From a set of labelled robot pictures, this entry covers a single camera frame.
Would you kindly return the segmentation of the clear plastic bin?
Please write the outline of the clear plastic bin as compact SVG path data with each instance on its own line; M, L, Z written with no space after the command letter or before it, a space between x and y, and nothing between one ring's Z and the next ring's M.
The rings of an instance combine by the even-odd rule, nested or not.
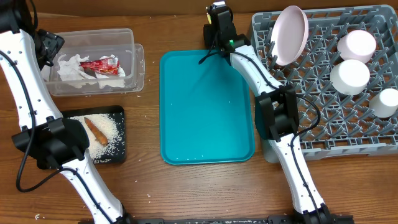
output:
M55 56L54 66L44 67L42 75L49 92L53 96L72 95L100 95L112 93L138 92L144 87L145 59L144 48L141 44L134 42L131 29L100 29L83 30L74 32L62 32L59 36L65 39L65 43L59 53ZM89 61L103 58L118 58L120 67L123 68L124 88L105 87L100 89L92 70L84 70L95 79L84 79L75 81L62 81L59 70L58 59L66 55L64 60L80 54L81 58L89 56Z

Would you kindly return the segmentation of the yellow plastic spoon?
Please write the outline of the yellow plastic spoon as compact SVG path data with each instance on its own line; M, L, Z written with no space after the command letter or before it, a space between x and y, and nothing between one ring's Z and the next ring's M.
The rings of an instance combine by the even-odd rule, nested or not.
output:
M208 13L206 13L206 17L208 19L208 23L211 24L211 16Z

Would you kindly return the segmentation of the pile of white rice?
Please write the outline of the pile of white rice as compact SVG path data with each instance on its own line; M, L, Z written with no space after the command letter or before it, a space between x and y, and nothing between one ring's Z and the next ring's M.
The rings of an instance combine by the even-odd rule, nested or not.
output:
M92 123L108 138L106 146L101 145L87 127L84 117L87 117ZM125 156L125 140L122 121L116 121L111 117L111 114L89 114L82 116L72 116L70 119L79 121L87 135L90 142L88 148L90 157L94 164L105 164L116 162L118 158L124 159Z

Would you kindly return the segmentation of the large white plate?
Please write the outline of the large white plate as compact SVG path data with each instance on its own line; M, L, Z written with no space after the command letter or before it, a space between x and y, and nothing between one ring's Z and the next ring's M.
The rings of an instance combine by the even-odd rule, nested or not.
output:
M308 28L307 16L298 6L288 6L280 13L271 35L271 55L277 56L276 64L285 66L300 57L307 43Z

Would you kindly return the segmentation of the cream bowl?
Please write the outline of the cream bowl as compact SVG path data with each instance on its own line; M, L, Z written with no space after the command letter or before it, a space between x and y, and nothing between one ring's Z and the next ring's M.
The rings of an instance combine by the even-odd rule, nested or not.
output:
M358 95L365 89L369 79L368 67L359 60L345 60L330 72L333 88L344 95Z

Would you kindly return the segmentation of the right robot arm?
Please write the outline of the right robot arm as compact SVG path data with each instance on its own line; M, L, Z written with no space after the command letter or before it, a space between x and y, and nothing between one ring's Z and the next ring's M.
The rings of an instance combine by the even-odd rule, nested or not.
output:
M225 58L254 93L256 128L284 171L294 206L292 223L333 223L302 154L297 103L301 96L263 66L250 40L236 32L233 12L225 2L208 6L206 15L208 23L203 27L203 36L209 49L207 56L218 54Z

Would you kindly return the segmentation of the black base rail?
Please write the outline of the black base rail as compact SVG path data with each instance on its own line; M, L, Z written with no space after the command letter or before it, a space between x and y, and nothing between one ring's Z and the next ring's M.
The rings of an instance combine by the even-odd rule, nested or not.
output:
M293 215L273 215L268 218L231 218L231 219L191 219L191 220L164 220L162 218L137 219L134 224L293 224L299 223Z

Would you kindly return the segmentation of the white paper napkin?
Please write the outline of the white paper napkin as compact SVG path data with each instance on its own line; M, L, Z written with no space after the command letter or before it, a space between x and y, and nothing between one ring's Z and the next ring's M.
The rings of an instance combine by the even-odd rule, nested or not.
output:
M66 55L62 55L57 61L60 67L57 73L62 81L95 79L92 75L87 74L80 65L81 62L89 61L89 56L81 58L80 54L76 54L69 60L64 60L65 57Z

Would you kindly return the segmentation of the black tray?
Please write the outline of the black tray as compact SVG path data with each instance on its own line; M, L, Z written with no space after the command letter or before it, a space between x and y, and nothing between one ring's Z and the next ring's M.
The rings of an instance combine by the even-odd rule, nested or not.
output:
M65 118L79 121L90 141L88 148L94 164L123 163L126 158L125 114L122 106L101 106L78 110L62 111ZM88 118L108 140L107 145L100 144L85 123Z

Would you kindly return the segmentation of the red snack wrapper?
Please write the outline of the red snack wrapper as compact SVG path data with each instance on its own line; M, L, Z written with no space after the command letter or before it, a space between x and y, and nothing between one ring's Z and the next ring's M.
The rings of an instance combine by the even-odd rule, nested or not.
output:
M103 58L89 62L81 62L80 66L84 69L92 70L95 73L117 75L120 63L118 58Z

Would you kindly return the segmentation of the cream cup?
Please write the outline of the cream cup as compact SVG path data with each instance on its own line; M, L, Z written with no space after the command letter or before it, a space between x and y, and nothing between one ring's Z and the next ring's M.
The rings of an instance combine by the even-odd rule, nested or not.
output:
M397 110L397 90L387 88L381 91L369 102L369 108L379 118L392 116Z

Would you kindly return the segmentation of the teal serving tray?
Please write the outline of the teal serving tray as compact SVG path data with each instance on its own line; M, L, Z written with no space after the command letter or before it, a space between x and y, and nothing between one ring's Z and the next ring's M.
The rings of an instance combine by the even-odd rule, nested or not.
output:
M170 51L160 60L160 153L170 165L244 162L255 151L249 87L219 55Z

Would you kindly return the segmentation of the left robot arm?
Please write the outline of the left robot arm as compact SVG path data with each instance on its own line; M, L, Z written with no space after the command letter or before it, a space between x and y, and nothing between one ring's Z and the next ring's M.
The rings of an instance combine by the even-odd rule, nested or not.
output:
M41 70L53 66L65 41L37 26L32 1L1 1L1 68L14 97L21 129L12 141L24 153L16 187L20 192L31 192L62 174L90 210L94 223L133 223L133 217L96 170L83 125L63 117L50 96ZM55 172L24 189L21 178L28 157Z

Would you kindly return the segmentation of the pink white bowl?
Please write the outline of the pink white bowl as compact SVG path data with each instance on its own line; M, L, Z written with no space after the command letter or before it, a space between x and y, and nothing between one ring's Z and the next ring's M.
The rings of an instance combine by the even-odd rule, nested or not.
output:
M367 31L354 30L338 41L337 50L343 60L354 59L367 63L376 50L376 40Z

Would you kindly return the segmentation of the grey dishwasher rack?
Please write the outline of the grey dishwasher rack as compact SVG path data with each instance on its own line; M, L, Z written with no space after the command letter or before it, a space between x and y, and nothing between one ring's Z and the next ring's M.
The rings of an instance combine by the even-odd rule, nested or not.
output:
M364 154L381 156L397 152L397 116L378 118L370 100L387 88L397 88L397 14L388 5L308 9L308 40L301 56L279 66L271 52L277 12L252 17L251 42L263 65L281 83L291 84L300 95L300 137L307 160ZM354 96L337 92L330 81L332 68L342 62L338 41L354 30L369 32L376 50L367 63L370 79Z

